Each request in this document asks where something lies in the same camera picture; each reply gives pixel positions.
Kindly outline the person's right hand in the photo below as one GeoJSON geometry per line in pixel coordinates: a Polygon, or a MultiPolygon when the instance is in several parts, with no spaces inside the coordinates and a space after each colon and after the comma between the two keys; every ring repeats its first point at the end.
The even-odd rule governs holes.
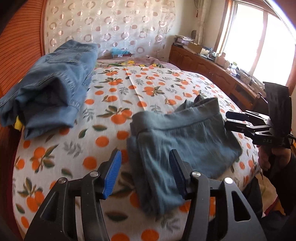
{"type": "Polygon", "coordinates": [[[274,169],[279,171],[284,168],[291,158],[291,150],[284,147],[260,146],[258,147],[258,162],[264,171],[274,169]]]}

